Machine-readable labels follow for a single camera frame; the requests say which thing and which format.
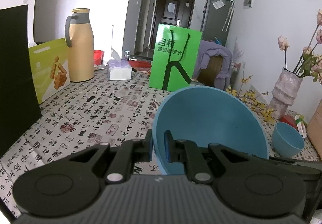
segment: tablecloth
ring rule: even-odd
[[[76,153],[100,142],[119,146],[123,141],[144,138],[152,128],[155,113],[170,92],[149,88],[149,75],[132,73],[129,81],[110,81],[107,70],[67,88],[41,104],[41,118],[0,159],[0,197],[18,217],[12,185],[27,170]],[[271,156],[274,124],[260,117]],[[311,142],[296,159],[319,161]],[[161,174],[155,154],[149,163],[137,163],[135,174]]]

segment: beige thermos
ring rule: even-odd
[[[94,35],[90,9],[73,9],[65,25],[70,81],[87,81],[94,77]]]

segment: vase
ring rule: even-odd
[[[289,106],[294,104],[294,100],[300,89],[303,79],[283,68],[282,73],[273,89],[273,98],[269,108],[274,109],[272,116],[279,120],[286,113]]]

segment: green paper bag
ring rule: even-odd
[[[201,36],[200,31],[159,24],[149,86],[172,92],[189,86]]]
[[[29,48],[29,59],[39,104],[70,84],[64,38]]]

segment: refrigerator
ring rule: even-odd
[[[222,28],[229,14],[229,9],[232,2],[225,0],[225,5],[219,9],[216,9],[213,5],[214,1],[215,0],[206,0],[206,6],[203,11],[201,26],[201,31],[203,32],[202,40],[215,41],[215,38],[217,38],[221,41],[222,45],[225,46],[229,32],[229,27],[226,32],[229,19],[227,20],[226,26],[223,31]]]

